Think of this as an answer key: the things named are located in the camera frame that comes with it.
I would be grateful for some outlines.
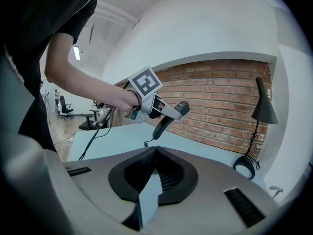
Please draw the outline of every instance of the office chair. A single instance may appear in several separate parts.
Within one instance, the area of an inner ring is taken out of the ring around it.
[[[93,126],[93,122],[97,121],[97,110],[90,110],[93,112],[93,114],[81,114],[82,116],[86,117],[86,121],[84,123],[82,123],[80,126],[78,126],[79,129],[84,130],[84,131],[91,131],[91,130],[97,130],[100,129],[101,126],[100,125],[95,125]]]
[[[64,118],[64,121],[66,118],[72,118],[73,119],[74,116],[71,116],[69,113],[74,111],[74,110],[71,108],[67,108],[67,105],[70,106],[71,104],[65,104],[64,96],[60,96],[60,104],[62,106],[62,113],[65,113],[65,115],[62,116],[61,118]]]

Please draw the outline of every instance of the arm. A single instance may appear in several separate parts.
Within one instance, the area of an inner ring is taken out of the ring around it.
[[[138,105],[132,92],[91,77],[70,64],[68,54],[72,43],[73,37],[66,33],[55,33],[51,38],[45,64],[48,82],[77,96],[106,102],[123,112],[130,112]]]

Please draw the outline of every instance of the lamp base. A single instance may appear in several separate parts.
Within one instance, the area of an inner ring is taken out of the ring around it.
[[[247,156],[243,155],[243,156],[239,157],[236,160],[236,162],[234,163],[233,169],[236,170],[236,166],[238,166],[238,165],[242,165],[242,166],[246,167],[251,172],[251,177],[249,178],[250,180],[254,178],[255,170],[254,170],[253,164],[251,164],[251,162],[247,160]]]

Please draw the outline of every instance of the white curved wall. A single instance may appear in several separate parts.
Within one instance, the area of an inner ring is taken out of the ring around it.
[[[162,69],[200,59],[270,62],[276,40],[275,14],[266,0],[162,0],[121,39],[102,79],[115,84],[146,65]]]

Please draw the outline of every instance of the black slot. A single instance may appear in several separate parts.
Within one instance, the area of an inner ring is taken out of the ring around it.
[[[74,170],[68,170],[67,173],[69,174],[70,177],[77,176],[80,174],[84,174],[86,172],[90,172],[91,169],[89,167],[82,167]]]
[[[247,227],[251,227],[265,218],[238,188],[227,190],[224,194]]]

